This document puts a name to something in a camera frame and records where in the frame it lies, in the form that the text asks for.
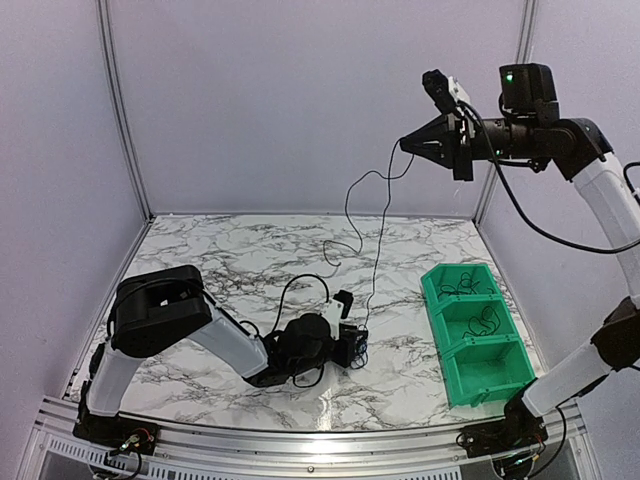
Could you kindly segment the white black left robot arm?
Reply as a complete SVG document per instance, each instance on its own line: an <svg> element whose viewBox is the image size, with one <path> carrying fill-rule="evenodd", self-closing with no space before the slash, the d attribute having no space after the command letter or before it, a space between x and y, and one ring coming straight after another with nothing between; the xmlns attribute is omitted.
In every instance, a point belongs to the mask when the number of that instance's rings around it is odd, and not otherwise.
<svg viewBox="0 0 640 480"><path fill-rule="evenodd" d="M188 339L222 360L255 388L279 386L329 363L343 369L367 356L368 331L348 323L352 293L327 293L319 313L250 332L206 289L193 265L122 281L81 389L77 422L106 445L125 438L121 402L141 363Z"/></svg>

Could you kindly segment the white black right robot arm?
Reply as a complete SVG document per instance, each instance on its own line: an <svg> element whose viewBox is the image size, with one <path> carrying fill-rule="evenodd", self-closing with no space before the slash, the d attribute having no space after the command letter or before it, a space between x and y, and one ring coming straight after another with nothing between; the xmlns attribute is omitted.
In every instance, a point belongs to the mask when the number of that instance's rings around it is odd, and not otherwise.
<svg viewBox="0 0 640 480"><path fill-rule="evenodd" d="M499 83L500 113L485 117L455 77L438 69L423 73L422 87L437 114L402 137L401 149L449 170L456 181L472 181L479 161L493 164L505 196L528 228L556 245L614 258L625 287L622 300L582 345L508 401L495 438L502 446L515 448L563 401L638 363L639 200L602 130L585 117L561 113L549 66L502 65ZM553 166L580 199L582 211L590 214L604 245L572 241L537 223L510 185L508 162L537 171Z"/></svg>

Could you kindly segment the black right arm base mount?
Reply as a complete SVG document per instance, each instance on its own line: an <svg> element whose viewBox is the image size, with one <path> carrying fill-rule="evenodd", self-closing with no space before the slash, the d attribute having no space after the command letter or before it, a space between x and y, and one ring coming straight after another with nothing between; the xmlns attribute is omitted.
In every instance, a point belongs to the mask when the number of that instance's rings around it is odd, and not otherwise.
<svg viewBox="0 0 640 480"><path fill-rule="evenodd" d="M540 444L548 439L545 422L524 404L524 391L504 405L504 417L463 427L456 444L468 458L495 455Z"/></svg>

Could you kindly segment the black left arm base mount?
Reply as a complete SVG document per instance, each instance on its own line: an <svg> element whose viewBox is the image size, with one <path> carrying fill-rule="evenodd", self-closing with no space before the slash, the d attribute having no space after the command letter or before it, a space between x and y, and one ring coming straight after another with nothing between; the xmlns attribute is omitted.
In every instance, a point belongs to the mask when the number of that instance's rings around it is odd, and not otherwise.
<svg viewBox="0 0 640 480"><path fill-rule="evenodd" d="M112 450L121 449L132 436L137 436L138 440L131 442L126 450L135 449L143 455L151 455L156 448L159 426L119 414L107 417L83 410L78 414L72 434L75 438Z"/></svg>

